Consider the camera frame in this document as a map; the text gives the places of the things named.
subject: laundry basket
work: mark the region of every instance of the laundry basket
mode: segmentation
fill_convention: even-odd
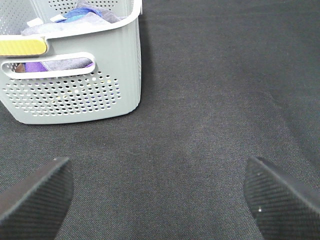
[[[124,20],[90,29],[19,35],[26,22],[69,12],[78,0],[0,1],[0,99],[25,124],[65,124],[133,111],[141,96],[142,0],[88,1]],[[17,73],[19,63],[88,58],[90,67]]]

